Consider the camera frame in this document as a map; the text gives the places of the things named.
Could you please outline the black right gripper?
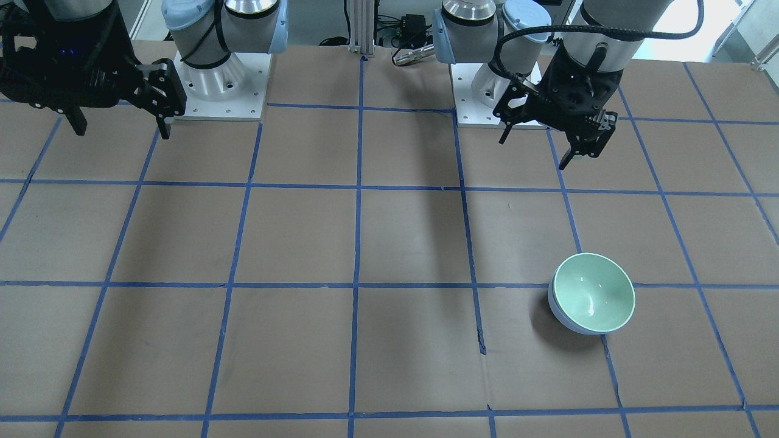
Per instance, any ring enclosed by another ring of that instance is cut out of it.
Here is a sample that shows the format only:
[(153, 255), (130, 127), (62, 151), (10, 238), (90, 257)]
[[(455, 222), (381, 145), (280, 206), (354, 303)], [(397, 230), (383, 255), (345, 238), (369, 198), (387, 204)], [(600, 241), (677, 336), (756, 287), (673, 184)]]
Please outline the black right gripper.
[(116, 1), (11, 1), (2, 13), (2, 94), (61, 112), (76, 136), (81, 107), (125, 99), (154, 116), (162, 139), (187, 95), (172, 59), (140, 64)]

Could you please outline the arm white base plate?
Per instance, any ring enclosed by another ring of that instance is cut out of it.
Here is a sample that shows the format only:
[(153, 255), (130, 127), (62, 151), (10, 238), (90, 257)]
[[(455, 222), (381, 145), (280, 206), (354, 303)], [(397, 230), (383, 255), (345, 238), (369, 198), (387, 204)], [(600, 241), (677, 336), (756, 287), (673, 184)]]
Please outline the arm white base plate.
[(173, 63), (184, 91), (186, 110), (176, 119), (191, 121), (261, 121), (270, 79), (273, 56), (233, 53), (228, 61), (213, 69), (195, 69)]
[(506, 125), (493, 114), (498, 100), (509, 84), (486, 64), (458, 63), (450, 65), (452, 91), (457, 122), (466, 128), (504, 128)]

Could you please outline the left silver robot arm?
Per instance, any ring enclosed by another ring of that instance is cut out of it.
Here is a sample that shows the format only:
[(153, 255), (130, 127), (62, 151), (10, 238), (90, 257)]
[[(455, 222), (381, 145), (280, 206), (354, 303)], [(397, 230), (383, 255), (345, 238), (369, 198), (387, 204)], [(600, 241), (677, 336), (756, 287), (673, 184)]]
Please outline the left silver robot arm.
[(564, 169), (597, 158), (616, 131), (606, 103), (668, 1), (584, 1), (569, 26), (556, 27), (534, 1), (444, 1), (432, 39), (445, 64), (479, 65), (473, 91), (505, 125), (531, 121), (565, 133)]

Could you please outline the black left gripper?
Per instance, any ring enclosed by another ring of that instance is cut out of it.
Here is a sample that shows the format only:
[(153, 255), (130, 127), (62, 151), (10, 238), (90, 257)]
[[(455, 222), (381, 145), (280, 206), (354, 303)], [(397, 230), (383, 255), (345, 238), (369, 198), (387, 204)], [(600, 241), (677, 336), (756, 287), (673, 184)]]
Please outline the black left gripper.
[[(618, 115), (606, 110), (606, 102), (621, 80), (621, 71), (600, 71), (606, 58), (607, 46), (595, 46), (580, 64), (567, 47), (559, 46), (537, 86), (510, 82), (493, 109), (493, 116), (505, 125), (498, 143), (506, 142), (514, 125), (536, 120), (567, 135), (570, 147), (559, 170), (577, 155), (599, 157), (616, 131)], [(529, 109), (526, 103), (510, 103), (524, 97), (529, 98)]]

